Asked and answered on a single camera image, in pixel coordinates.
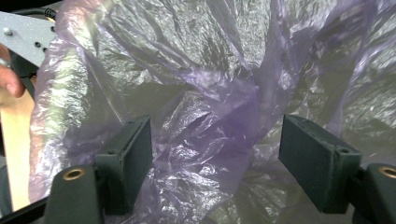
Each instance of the wooden surface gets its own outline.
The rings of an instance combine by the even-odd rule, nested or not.
[[[27,91],[16,99],[0,88],[1,124],[14,211],[29,204],[29,127],[34,105]]]

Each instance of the silver metal plate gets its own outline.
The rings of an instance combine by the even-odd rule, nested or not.
[[[0,43],[39,67],[56,36],[53,26],[53,21],[0,12]]]

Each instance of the human hand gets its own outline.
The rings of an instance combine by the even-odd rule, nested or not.
[[[10,61],[8,49],[0,45],[0,59]],[[0,65],[0,87],[6,89],[14,97],[21,97],[24,93],[24,86],[18,76],[10,69]]]

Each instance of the crumpled plastic film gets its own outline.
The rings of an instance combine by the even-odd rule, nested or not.
[[[348,223],[277,160],[285,113],[396,164],[395,3],[64,0],[32,116],[31,201],[151,115],[154,161],[110,223]]]

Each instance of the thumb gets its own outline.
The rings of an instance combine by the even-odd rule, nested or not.
[[[25,89],[18,76],[11,69],[2,65],[0,65],[0,87],[17,98],[23,96]]]

